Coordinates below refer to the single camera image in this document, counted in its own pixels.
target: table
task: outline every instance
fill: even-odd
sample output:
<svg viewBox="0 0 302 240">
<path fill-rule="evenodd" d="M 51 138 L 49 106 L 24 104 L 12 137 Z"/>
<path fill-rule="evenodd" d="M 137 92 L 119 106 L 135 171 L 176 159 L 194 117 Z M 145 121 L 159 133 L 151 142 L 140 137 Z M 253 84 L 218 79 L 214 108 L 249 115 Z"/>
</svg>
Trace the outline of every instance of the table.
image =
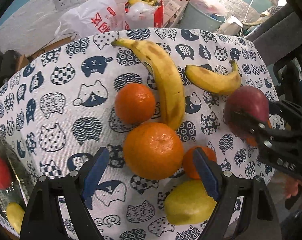
<svg viewBox="0 0 302 240">
<path fill-rule="evenodd" d="M 226 96 L 217 96 L 193 85 L 185 65 L 202 65 L 217 73 L 231 71 L 236 59 L 242 84 L 258 87 L 269 100 L 277 100 L 270 75 L 254 45 L 243 38 L 202 30 L 149 28 L 97 34 L 49 51 L 16 73 L 0 89 L 0 134 L 24 163 L 35 182 L 44 174 L 51 179 L 78 170 L 101 146 L 110 150 L 110 163 L 88 203 L 89 212 L 105 239 L 196 239 L 206 222 L 167 226 L 163 201 L 170 191 L 188 180 L 183 169 L 163 180 L 133 174 L 123 160 L 123 141 L 134 127 L 115 115 L 114 100 L 126 84 L 143 83 L 157 102 L 153 77 L 132 51 L 112 47 L 118 37 L 158 43 L 170 54 L 183 81 L 186 114 L 177 131 L 184 149 L 208 146 L 222 170 L 252 179 L 261 175 L 268 183 L 274 169 L 257 160 L 258 150 L 235 137 L 223 119 Z M 159 105 L 152 122 L 160 121 Z M 274 128 L 283 128 L 279 116 L 270 117 Z M 69 236 L 76 234 L 60 198 Z M 230 222 L 240 213 L 238 198 Z M 4 227 L 11 230 L 6 221 Z"/>
</svg>

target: orange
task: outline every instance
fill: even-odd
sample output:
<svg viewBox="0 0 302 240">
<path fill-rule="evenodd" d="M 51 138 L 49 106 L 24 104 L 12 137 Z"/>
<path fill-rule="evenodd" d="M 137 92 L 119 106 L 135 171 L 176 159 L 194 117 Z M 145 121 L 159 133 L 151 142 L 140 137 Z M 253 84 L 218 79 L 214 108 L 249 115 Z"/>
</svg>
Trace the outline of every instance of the orange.
<svg viewBox="0 0 302 240">
<path fill-rule="evenodd" d="M 202 150 L 205 152 L 207 155 L 208 159 L 211 161 L 217 161 L 217 156 L 215 155 L 215 152 L 208 148 L 208 147 L 203 147 L 203 146 L 195 146 L 192 147 L 187 151 L 187 153 L 183 157 L 183 162 L 182 166 L 186 174 L 191 178 L 191 179 L 200 179 L 200 176 L 196 170 L 195 165 L 193 164 L 193 151 L 197 148 L 200 147 Z"/>
<path fill-rule="evenodd" d="M 155 113 L 155 98 L 142 84 L 130 83 L 115 98 L 115 113 L 125 124 L 139 124 L 149 120 Z"/>
<path fill-rule="evenodd" d="M 272 125 L 271 125 L 271 122 L 270 120 L 267 121 L 268 123 L 268 126 L 272 129 Z M 253 147 L 257 147 L 257 142 L 255 141 L 254 137 L 253 136 L 249 136 L 247 139 L 246 139 L 246 143 L 253 146 Z"/>
<path fill-rule="evenodd" d="M 164 123 L 139 125 L 127 136 L 123 145 L 126 165 L 146 179 L 165 179 L 182 165 L 183 146 L 179 136 Z"/>
</svg>

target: bucket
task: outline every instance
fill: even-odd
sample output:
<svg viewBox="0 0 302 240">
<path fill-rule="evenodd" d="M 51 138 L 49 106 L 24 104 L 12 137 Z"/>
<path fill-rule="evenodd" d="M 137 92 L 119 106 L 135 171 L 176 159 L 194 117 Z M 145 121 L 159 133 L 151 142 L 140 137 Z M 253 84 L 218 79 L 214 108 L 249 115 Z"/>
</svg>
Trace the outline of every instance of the bucket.
<svg viewBox="0 0 302 240">
<path fill-rule="evenodd" d="M 214 32 L 222 23 L 226 21 L 224 16 L 216 16 L 218 20 L 213 19 L 209 15 L 201 12 L 193 4 L 188 3 L 182 21 L 180 23 L 181 29 L 200 29 L 208 32 Z"/>
</svg>

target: screw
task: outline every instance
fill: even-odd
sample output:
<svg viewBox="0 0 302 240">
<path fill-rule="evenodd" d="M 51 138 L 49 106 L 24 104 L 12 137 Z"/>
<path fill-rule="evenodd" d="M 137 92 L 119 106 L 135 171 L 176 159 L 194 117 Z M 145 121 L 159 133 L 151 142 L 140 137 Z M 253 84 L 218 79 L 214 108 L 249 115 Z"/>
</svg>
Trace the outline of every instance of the screw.
<svg viewBox="0 0 302 240">
<path fill-rule="evenodd" d="M 280 159 L 280 158 L 278 158 L 278 160 L 276 161 L 276 163 L 281 166 L 283 164 L 283 160 Z"/>
<path fill-rule="evenodd" d="M 232 176 L 232 172 L 230 172 L 230 171 L 224 171 L 223 175 L 226 176 L 226 177 L 231 177 Z"/>
<path fill-rule="evenodd" d="M 290 170 L 291 170 L 291 171 L 294 171 L 294 170 L 295 170 L 295 165 L 294 165 L 293 163 L 291 163 L 291 165 L 290 165 Z"/>
<path fill-rule="evenodd" d="M 43 182 L 43 181 L 46 180 L 46 178 L 47 178 L 47 176 L 42 175 L 42 176 L 39 177 L 39 181 Z"/>
<path fill-rule="evenodd" d="M 255 176 L 255 179 L 256 179 L 257 181 L 259 181 L 259 182 L 261 182 L 261 181 L 263 180 L 262 177 L 259 176 L 259 175 Z"/>
<path fill-rule="evenodd" d="M 69 173 L 69 175 L 70 175 L 71 177 L 75 177 L 75 176 L 78 175 L 78 171 L 71 171 L 71 172 Z"/>
<path fill-rule="evenodd" d="M 265 140 L 264 142 L 264 145 L 268 148 L 271 148 L 272 147 L 272 143 L 270 143 L 269 141 Z"/>
</svg>

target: tablecloth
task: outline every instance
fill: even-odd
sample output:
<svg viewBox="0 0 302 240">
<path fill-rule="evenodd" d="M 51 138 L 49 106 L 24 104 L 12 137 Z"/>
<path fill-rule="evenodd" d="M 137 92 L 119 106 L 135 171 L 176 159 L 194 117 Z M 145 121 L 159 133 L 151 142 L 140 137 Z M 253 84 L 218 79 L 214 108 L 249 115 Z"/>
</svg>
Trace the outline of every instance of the tablecloth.
<svg viewBox="0 0 302 240">
<path fill-rule="evenodd" d="M 177 130 L 184 149 L 212 148 L 222 170 L 268 183 L 274 169 L 261 163 L 258 150 L 234 136 L 223 118 L 226 96 L 196 87 L 185 75 L 187 64 L 217 73 L 231 71 L 230 59 L 239 65 L 242 85 L 259 88 L 277 100 L 270 75 L 254 45 L 243 38 L 202 30 L 149 28 L 97 34 L 49 51 L 16 73 L 0 89 L 0 134 L 19 155 L 30 178 L 51 179 L 78 170 L 101 146 L 110 150 L 110 163 L 87 207 L 105 239 L 196 239 L 206 221 L 196 225 L 168 223 L 163 201 L 171 190 L 188 180 L 183 169 L 163 180 L 141 178 L 126 167 L 123 141 L 134 126 L 115 115 L 117 92 L 128 83 L 147 85 L 159 102 L 155 81 L 131 50 L 112 47 L 118 37 L 148 39 L 171 56 L 183 81 L 186 113 Z M 159 122 L 157 103 L 151 122 Z M 270 117 L 274 128 L 283 120 Z M 69 236 L 76 239 L 64 198 L 59 198 Z M 232 219 L 240 213 L 238 198 Z M 4 227 L 12 230 L 0 217 Z"/>
</svg>

